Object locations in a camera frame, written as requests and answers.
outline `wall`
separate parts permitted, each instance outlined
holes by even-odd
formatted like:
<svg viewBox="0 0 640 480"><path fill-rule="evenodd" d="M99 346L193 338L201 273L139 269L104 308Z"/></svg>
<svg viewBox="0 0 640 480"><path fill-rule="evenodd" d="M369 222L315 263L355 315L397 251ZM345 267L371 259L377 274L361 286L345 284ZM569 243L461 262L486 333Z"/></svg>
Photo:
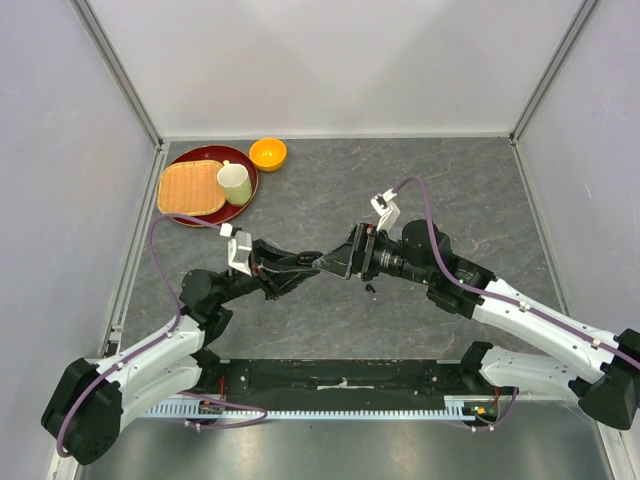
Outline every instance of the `wall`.
<svg viewBox="0 0 640 480"><path fill-rule="evenodd" d="M153 150L69 2L0 2L0 65L0 476L35 480L40 416L99 346Z"/></svg>
<svg viewBox="0 0 640 480"><path fill-rule="evenodd" d="M638 18L600 2L520 142L570 311L614 332L640 330Z"/></svg>
<svg viewBox="0 0 640 480"><path fill-rule="evenodd" d="M580 0L92 0L165 136L508 132Z"/></svg>

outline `red tray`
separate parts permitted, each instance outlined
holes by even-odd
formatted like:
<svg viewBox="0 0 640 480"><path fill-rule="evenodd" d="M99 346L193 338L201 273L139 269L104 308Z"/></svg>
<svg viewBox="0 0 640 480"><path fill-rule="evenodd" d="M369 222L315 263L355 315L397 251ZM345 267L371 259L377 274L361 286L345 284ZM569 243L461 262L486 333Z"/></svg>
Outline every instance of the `red tray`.
<svg viewBox="0 0 640 480"><path fill-rule="evenodd" d="M174 163L195 162L198 160L216 160L220 163L225 160L229 160L230 163L239 163L240 165L244 165L249 171L249 180L251 180L252 192L249 201L241 207L236 207L231 205L229 202L225 202L222 208L217 212L210 213L209 215L200 215L195 218L199 218L209 223L224 223L240 215L251 203L251 200L253 200L256 190L258 189L258 170L253 162L249 160L249 157L244 153L240 150L236 150L235 148L227 147L225 145L207 145L206 147L199 147L194 150L190 150L187 153L183 153L171 162L171 165ZM190 222L189 220L182 220L179 218L172 218L172 220L188 227L202 227L202 225Z"/></svg>

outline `red plate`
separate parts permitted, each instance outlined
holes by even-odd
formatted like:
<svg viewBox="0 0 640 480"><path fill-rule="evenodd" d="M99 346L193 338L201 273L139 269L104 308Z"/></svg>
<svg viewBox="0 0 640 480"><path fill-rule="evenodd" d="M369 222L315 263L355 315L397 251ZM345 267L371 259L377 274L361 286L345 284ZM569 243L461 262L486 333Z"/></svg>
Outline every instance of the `red plate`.
<svg viewBox="0 0 640 480"><path fill-rule="evenodd" d="M252 192L249 201L241 207L236 207L231 205L229 202L225 202L222 208L217 212L210 213L209 215L200 215L195 218L199 218L209 223L224 223L240 215L242 211L247 208L247 205L251 203L251 200L253 200L256 190L258 189L258 170L253 162L249 160L249 157L244 153L240 150L236 150L235 148L227 147L225 145L207 145L206 147L196 148L180 155L171 163L171 165L174 163L195 162L198 160L216 160L220 163L225 160L229 160L230 163L239 163L240 165L244 165L249 171L249 180L251 180ZM189 220L181 220L179 218L172 218L172 220L188 227L202 227L202 225L197 225Z"/></svg>

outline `gray surface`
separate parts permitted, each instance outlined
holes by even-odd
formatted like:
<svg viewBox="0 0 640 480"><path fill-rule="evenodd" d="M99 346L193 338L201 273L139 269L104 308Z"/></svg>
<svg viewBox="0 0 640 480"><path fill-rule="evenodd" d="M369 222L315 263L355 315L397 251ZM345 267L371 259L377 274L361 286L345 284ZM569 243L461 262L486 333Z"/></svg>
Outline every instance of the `gray surface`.
<svg viewBox="0 0 640 480"><path fill-rule="evenodd" d="M600 2L519 146L571 314L614 333L640 330L638 18Z"/></svg>
<svg viewBox="0 0 640 480"><path fill-rule="evenodd" d="M34 480L51 394L104 337L153 147L69 2L0 11L0 477Z"/></svg>
<svg viewBox="0 0 640 480"><path fill-rule="evenodd" d="M251 142L228 142L248 151ZM493 269L537 300L557 305L533 217L506 139L291 140L284 167L261 175L253 203L234 221L255 238L291 251L328 251L358 221L376 222L369 200L409 175L428 184L438 227L456 253ZM171 145L169 161L200 144ZM422 217L415 186L398 197L391 231ZM208 230L159 225L160 262L178 287L192 268L222 270L225 244ZM234 318L214 350L236 358L447 358L474 340L516 350L527 344L437 310L422 286L388 277L364 284L319 275L277 302L259 293L232 302ZM123 345L150 334L173 314L145 248L127 314Z"/></svg>
<svg viewBox="0 0 640 480"><path fill-rule="evenodd" d="M87 480L607 480L593 422L522 404L493 433L445 423L279 421L196 433L137 420Z"/></svg>

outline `yellow bowl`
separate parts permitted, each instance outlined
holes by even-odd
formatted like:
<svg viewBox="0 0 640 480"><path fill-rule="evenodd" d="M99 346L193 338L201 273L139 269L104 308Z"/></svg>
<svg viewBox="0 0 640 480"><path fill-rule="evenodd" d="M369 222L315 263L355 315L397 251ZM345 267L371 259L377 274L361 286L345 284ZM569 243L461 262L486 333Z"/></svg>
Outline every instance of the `yellow bowl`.
<svg viewBox="0 0 640 480"><path fill-rule="evenodd" d="M273 172L287 158L287 146L277 138L263 138L251 145L249 158L260 170Z"/></svg>

